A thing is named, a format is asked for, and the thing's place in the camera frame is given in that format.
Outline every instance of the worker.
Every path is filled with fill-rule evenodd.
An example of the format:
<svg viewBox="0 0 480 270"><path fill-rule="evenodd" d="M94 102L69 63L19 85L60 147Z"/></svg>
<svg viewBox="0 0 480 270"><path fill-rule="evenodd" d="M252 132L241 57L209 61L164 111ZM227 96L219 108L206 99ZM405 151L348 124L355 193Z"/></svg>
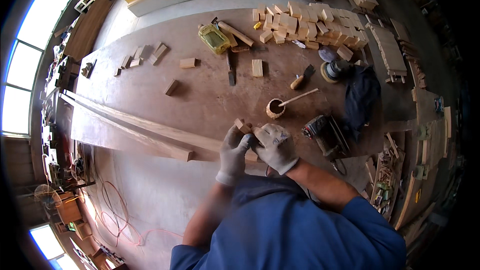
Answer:
<svg viewBox="0 0 480 270"><path fill-rule="evenodd" d="M405 266L404 239L352 185L299 158L283 127L253 133L234 125L225 136L216 182L172 249L171 270ZM249 147L280 177L246 175Z"/></svg>

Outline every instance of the workshop floor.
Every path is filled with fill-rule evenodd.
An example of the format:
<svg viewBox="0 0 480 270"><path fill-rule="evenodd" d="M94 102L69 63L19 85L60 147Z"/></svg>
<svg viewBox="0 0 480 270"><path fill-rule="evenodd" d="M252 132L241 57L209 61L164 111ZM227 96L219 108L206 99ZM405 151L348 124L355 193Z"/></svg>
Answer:
<svg viewBox="0 0 480 270"><path fill-rule="evenodd" d="M133 15L127 9L124 1L114 1L96 39L94 50L129 33L165 20L214 10L255 8L259 2L284 2L286 4L288 0L193 0L141 17ZM347 0L321 1L339 9L348 9L350 6ZM430 91L442 94L446 104L452 105L458 92L454 77L449 75L447 66L441 58L438 39L417 5L412 0L378 0L378 2L389 16L403 22L410 31L412 42L417 45L421 58L425 61L423 66ZM371 53L375 61L378 59L381 61L378 48L372 49ZM415 105L410 94L413 86L411 79L407 81L406 85L387 85L382 83L381 78L382 76L379 76L385 121L415 118ZM171 249L180 244L182 240L177 235L183 234L189 219L215 181L219 164L201 161L186 163L175 159L100 147L95 148L94 159L95 168L105 186L104 191L102 191L100 182L87 187L93 206L98 213L97 216L93 213L92 219L89 219L90 224L93 223L93 218L97 223L97 228L93 229L94 237L117 255L122 256L132 270L168 269ZM364 187L368 180L363 166L366 157L357 159L357 162L352 163L352 170L349 171L347 181L361 191L362 186ZM265 168L264 164L248 165L247 173L263 175ZM442 177L439 170L438 190L444 188L445 180L446 178ZM118 193L106 182L114 185ZM115 221L119 222L120 228L125 225L125 222L121 219L116 220L108 205L118 216L126 219L121 198L123 198L128 211L131 226L128 225L123 230L123 235L119 237L120 241L115 246L117 238L108 230L115 235L118 231ZM101 218L106 227L100 223ZM140 244L136 244L138 243L138 234L135 230L143 234Z"/></svg>

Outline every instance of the wooden workbench surface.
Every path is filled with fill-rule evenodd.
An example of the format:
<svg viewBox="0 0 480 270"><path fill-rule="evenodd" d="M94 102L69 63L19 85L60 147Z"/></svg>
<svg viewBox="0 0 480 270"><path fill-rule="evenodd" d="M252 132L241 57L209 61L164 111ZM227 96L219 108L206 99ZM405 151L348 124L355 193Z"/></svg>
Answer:
<svg viewBox="0 0 480 270"><path fill-rule="evenodd" d="M255 41L254 47L266 48L232 54L237 72L234 87L229 85L225 55L212 53L197 34L198 24L208 24L214 17L245 33ZM255 31L253 24L251 9L233 9L184 16L138 30L83 58L82 68L87 62L95 59L97 62L89 79L79 76L76 93L119 111L217 140L224 138L235 118L244 118L245 122L259 127L266 123L282 125L294 136L302 157L330 167L315 141L304 137L300 129L314 117L330 111L339 122L344 114L345 86L329 84L322 78L319 69L323 60L316 50L302 49L291 42L275 44L273 39L262 44L258 40L263 31ZM113 76L124 56L133 54L137 46L154 45L157 41L169 48L159 65L145 61L142 66L122 70L120 76ZM199 60L197 66L180 69L180 60L192 57ZM263 60L264 77L252 76L252 59ZM295 75L303 74L309 64L317 73L303 89L291 90L289 86ZM172 96L166 96L163 92L172 79L180 85ZM265 108L271 99L287 100L314 88L319 88L320 92L287 105L279 119L267 116ZM352 156L382 150L382 119L379 104L370 125L362 131L360 143L349 140ZM219 159L218 153L145 130L141 132L194 150L194 160ZM166 156L80 110L73 114L71 138L111 149Z"/></svg>

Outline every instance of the glove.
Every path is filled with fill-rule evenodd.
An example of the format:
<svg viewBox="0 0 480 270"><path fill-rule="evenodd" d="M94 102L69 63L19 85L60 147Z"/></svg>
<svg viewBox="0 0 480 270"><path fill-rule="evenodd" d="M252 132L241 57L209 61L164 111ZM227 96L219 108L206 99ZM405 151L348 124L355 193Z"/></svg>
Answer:
<svg viewBox="0 0 480 270"><path fill-rule="evenodd" d="M217 182L234 186L245 173L245 153L249 149L252 134L244 135L237 125L233 125L227 132L220 148L220 171L216 175Z"/></svg>
<svg viewBox="0 0 480 270"><path fill-rule="evenodd" d="M286 129L275 124L265 124L261 128L254 127L253 133L261 144L255 144L252 150L280 175L297 164L299 157L295 152L295 144Z"/></svg>

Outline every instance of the chisel handle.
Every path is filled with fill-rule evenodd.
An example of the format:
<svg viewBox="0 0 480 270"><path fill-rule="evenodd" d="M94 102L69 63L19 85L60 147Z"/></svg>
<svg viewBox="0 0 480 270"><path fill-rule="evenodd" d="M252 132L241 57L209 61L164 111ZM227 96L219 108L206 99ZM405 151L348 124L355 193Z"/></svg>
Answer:
<svg viewBox="0 0 480 270"><path fill-rule="evenodd" d="M296 90L296 89L299 87L299 85L301 84L301 82L303 81L303 78L304 78L304 77L305 77L305 76L300 75L296 80L294 80L294 81L290 84L290 89Z"/></svg>

